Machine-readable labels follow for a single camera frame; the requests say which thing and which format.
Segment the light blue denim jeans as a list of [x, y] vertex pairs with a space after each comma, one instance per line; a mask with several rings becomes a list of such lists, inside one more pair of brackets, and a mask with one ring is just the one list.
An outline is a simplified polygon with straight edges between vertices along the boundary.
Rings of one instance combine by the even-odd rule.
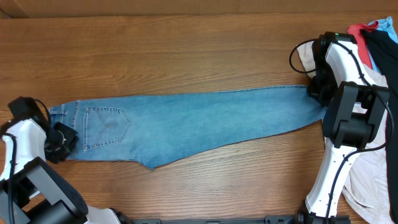
[[304, 85], [75, 100], [50, 108], [53, 123], [78, 133], [71, 159], [136, 161], [150, 169], [294, 131], [325, 112]]

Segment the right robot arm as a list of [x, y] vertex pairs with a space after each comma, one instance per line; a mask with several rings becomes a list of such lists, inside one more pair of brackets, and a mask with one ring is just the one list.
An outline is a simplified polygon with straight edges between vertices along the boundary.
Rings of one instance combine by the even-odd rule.
[[353, 35], [326, 32], [312, 41], [315, 76], [307, 88], [310, 97], [327, 108], [322, 133], [325, 155], [314, 186], [293, 223], [349, 223], [337, 206], [356, 158], [379, 131], [382, 117], [393, 121], [387, 105], [389, 90], [366, 73]]

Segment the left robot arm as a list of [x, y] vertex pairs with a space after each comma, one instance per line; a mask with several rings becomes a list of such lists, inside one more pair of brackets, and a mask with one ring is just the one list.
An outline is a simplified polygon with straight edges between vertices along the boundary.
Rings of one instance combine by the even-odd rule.
[[45, 159], [66, 158], [78, 140], [75, 130], [57, 123], [48, 128], [32, 118], [2, 128], [6, 159], [1, 174], [1, 219], [5, 223], [130, 223], [113, 208], [99, 209], [83, 197]]

